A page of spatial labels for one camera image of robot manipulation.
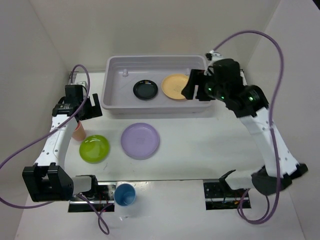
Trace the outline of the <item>orange plastic plate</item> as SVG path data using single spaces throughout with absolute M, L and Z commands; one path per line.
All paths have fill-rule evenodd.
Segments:
M 161 89 L 163 93 L 173 100 L 185 100 L 182 95 L 182 90 L 185 88 L 189 80 L 189 77 L 185 74 L 175 73 L 166 76 L 162 83 Z

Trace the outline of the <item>pink plastic cup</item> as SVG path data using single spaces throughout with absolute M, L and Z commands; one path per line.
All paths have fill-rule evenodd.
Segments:
M 81 121 L 79 121 L 77 124 L 77 127 L 72 133 L 72 138 L 78 142 L 82 142 L 86 138 L 86 136 L 87 136 L 86 131 Z

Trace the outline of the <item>green plastic plate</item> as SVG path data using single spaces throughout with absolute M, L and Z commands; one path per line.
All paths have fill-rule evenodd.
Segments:
M 87 163 L 97 164 L 103 161 L 110 152 L 110 143 L 102 135 L 88 136 L 79 146 L 79 155 Z

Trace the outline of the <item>black plastic plate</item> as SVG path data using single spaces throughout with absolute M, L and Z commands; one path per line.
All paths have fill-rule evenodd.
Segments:
M 133 94 L 140 100 L 152 100 L 158 94 L 158 86 L 151 80 L 140 80 L 133 86 Z

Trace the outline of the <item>purple plastic plate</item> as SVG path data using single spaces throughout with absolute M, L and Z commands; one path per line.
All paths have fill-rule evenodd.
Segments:
M 129 125 L 121 134 L 123 152 L 135 160 L 152 157 L 160 145 L 160 135 L 150 124 L 138 122 Z

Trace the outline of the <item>blue plastic cup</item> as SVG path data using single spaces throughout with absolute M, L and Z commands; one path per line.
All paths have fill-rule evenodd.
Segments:
M 114 201 L 121 207 L 132 205 L 136 200 L 136 190 L 129 183 L 118 185 L 114 191 Z

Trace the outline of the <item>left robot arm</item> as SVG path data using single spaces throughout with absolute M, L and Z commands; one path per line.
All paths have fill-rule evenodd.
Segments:
M 34 202 L 70 201 L 83 194 L 88 200 L 99 196 L 100 188 L 95 175 L 70 177 L 65 171 L 65 158 L 78 124 L 83 120 L 102 116 L 98 95 L 88 96 L 87 84 L 65 86 L 65 95 L 52 109 L 50 136 L 33 166 L 22 171 L 31 199 Z

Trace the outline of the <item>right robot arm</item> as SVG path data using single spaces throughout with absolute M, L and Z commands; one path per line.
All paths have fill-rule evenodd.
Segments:
M 230 170 L 219 178 L 219 191 L 229 197 L 238 189 L 256 189 L 264 196 L 288 188 L 294 179 L 308 172 L 287 148 L 274 122 L 271 108 L 261 88 L 244 83 L 240 65 L 226 58 L 215 61 L 208 70 L 192 69 L 181 91 L 187 100 L 218 100 L 247 128 L 259 149 L 264 165 L 258 170 Z

